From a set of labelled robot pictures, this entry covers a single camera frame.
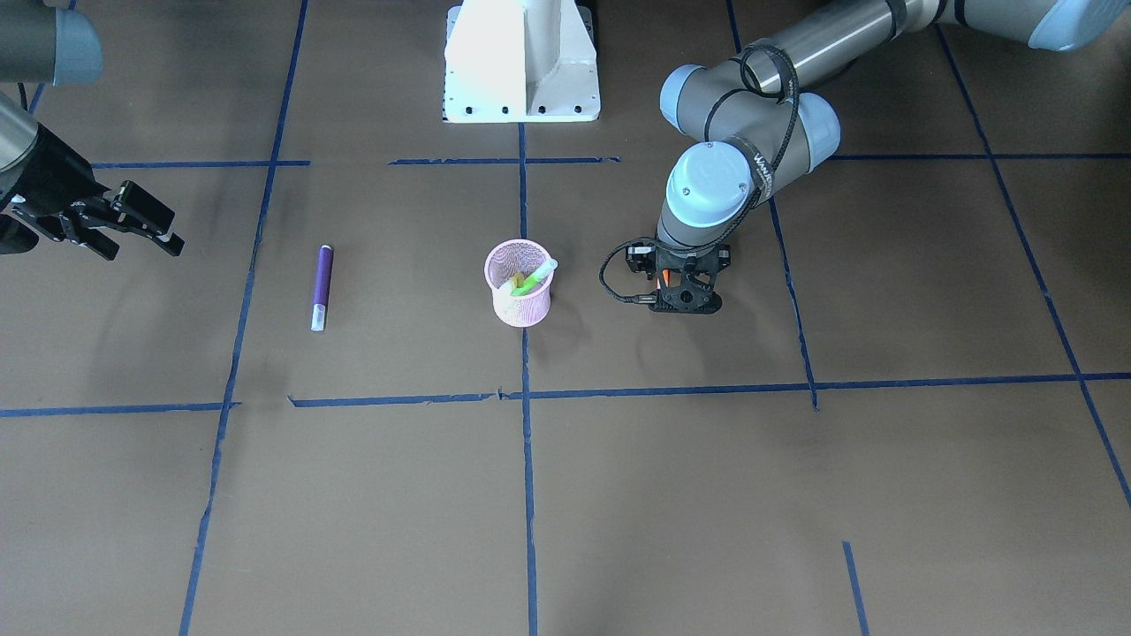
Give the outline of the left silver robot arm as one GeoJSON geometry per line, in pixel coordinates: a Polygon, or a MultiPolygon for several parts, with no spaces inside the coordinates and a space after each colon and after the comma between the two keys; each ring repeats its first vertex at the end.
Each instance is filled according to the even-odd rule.
{"type": "Polygon", "coordinates": [[[670,284],[716,276],[725,241],[784,186],[839,148],[840,123],[817,92],[873,49],[940,23],[1072,51],[1113,25],[1126,1],[832,1],[715,65],[683,65],[663,84],[661,113],[694,141],[666,184],[656,232],[625,246],[625,264],[670,284]]]}

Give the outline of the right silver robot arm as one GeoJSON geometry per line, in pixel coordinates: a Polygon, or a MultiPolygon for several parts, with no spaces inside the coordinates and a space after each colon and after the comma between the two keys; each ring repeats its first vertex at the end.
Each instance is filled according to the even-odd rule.
{"type": "MultiPolygon", "coordinates": [[[[43,1],[5,1],[1,80],[27,85],[88,84],[102,74],[102,44],[83,12],[43,1]]],[[[172,229],[175,213],[140,184],[100,184],[93,166],[28,104],[1,100],[1,251],[28,253],[46,238],[84,246],[113,261],[114,231],[141,235],[176,257],[185,241],[172,229]]]]}

